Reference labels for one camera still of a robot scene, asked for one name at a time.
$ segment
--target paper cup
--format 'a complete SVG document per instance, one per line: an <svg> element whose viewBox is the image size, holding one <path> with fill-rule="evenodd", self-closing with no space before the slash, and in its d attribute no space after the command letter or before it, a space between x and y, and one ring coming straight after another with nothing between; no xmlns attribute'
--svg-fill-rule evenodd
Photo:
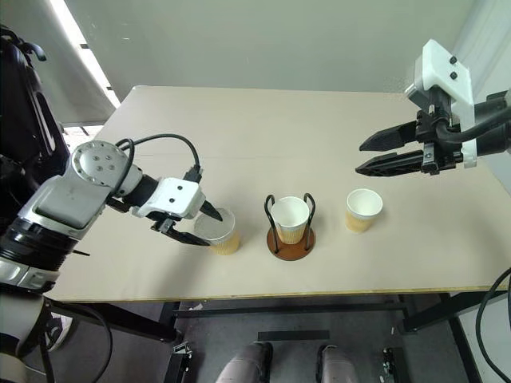
<svg viewBox="0 0 511 383"><path fill-rule="evenodd" d="M271 217L280 240L291 245L300 242L310 213L305 201L298 197L283 197L275 202Z"/></svg>
<svg viewBox="0 0 511 383"><path fill-rule="evenodd" d="M383 200L376 191L353 190L347 198L346 227L357 233L365 231L382 209Z"/></svg>
<svg viewBox="0 0 511 383"><path fill-rule="evenodd" d="M236 231L234 215L227 209L218 208L222 216L220 222L208 215L200 215L193 227L198 237L210 243L211 249L220 255L230 255L240 246L240 235Z"/></svg>

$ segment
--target gray floor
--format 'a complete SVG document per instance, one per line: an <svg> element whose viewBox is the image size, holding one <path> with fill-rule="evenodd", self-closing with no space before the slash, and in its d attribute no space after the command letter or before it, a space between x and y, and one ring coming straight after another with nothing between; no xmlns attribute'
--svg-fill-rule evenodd
<svg viewBox="0 0 511 383"><path fill-rule="evenodd" d="M375 302L391 297L373 296ZM418 303L429 305L429 296L418 297ZM339 298L302 298L299 303L329 303ZM367 302L368 297L344 297L340 302ZM279 306L295 304L281 299L249 302L217 301L188 302L186 307L201 303L205 307L236 305ZM122 304L138 314L158 319L161 304ZM403 346L414 383L465 382L467 381L461 359L449 327L440 324L421 330L418 334L402 337L392 327L401 318L397 312L323 313L323 314L252 314L215 318L179 320L176 326L185 333L194 351L192 368L186 383L214 382L225 363L241 347L257 339L260 331L277 330L329 330L327 341L272 342L274 359L271 382L313 382L315 356L320 345L333 343L341 346L355 362L361 382L392 382L382 368L383 346ZM171 352L170 345L114 331L113 359L104 382L163 381ZM63 347L50 354L57 381L89 382L105 349L102 328L80 323L73 336ZM26 362L41 368L37 352ZM30 382L43 382L44 377L30 372Z"/></svg>

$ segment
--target black wire cup holder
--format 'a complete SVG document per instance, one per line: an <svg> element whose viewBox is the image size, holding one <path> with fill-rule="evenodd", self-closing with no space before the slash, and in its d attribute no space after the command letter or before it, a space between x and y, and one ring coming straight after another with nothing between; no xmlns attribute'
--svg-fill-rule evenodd
<svg viewBox="0 0 511 383"><path fill-rule="evenodd" d="M307 224L305 226L305 232L303 233L302 239L300 242L291 245L288 243L283 243L277 235L275 221L273 220L273 217L271 217L270 210L268 208L268 203L270 201L272 206L275 204L275 197L272 194L266 197L266 201L264 202L264 212L266 213L271 226L266 236L266 243L271 253L279 259L286 261L295 261L297 259L301 259L309 254L315 245L315 233L314 230L312 230L311 222L316 211L316 203L312 198L312 195L309 193L305 193L303 195L303 200L305 203L307 203L307 200L310 201L311 213L307 219Z"/></svg>

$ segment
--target brown round base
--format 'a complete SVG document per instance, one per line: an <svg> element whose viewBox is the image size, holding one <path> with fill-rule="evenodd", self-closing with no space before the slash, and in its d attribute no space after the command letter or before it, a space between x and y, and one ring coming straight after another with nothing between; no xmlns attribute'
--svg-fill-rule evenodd
<svg viewBox="0 0 511 383"><path fill-rule="evenodd" d="M305 250L305 242L307 239L307 233L303 235L303 238L300 242L295 243L294 245L288 245L286 243L282 243L279 236L277 235L277 243L279 245L279 252L275 254L275 241L273 240L273 230L270 227L268 230L268 234L266 235L266 244L268 249L270 249L271 253L284 261L296 261L297 259L301 259L307 254L309 254L314 248L314 244L316 242L316 236L314 230L311 229L311 237L309 240L309 250Z"/></svg>

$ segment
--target beige tabletop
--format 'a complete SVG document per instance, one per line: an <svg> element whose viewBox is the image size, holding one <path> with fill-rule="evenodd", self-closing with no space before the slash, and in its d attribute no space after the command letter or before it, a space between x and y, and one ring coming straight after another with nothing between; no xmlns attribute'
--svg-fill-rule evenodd
<svg viewBox="0 0 511 383"><path fill-rule="evenodd" d="M48 295L97 302L487 288L511 264L511 198L482 161L439 176L354 171L378 154L359 152L360 143L415 113L400 94L136 87L98 139L189 138L204 193L235 213L241 248L215 255L107 207L77 245L91 256L70 255ZM135 162L154 178L182 177L192 156L165 139L137 146ZM384 201L380 219L360 235L344 226L354 188ZM266 246L263 203L268 194L305 192L317 204L317 243L304 259L282 261Z"/></svg>

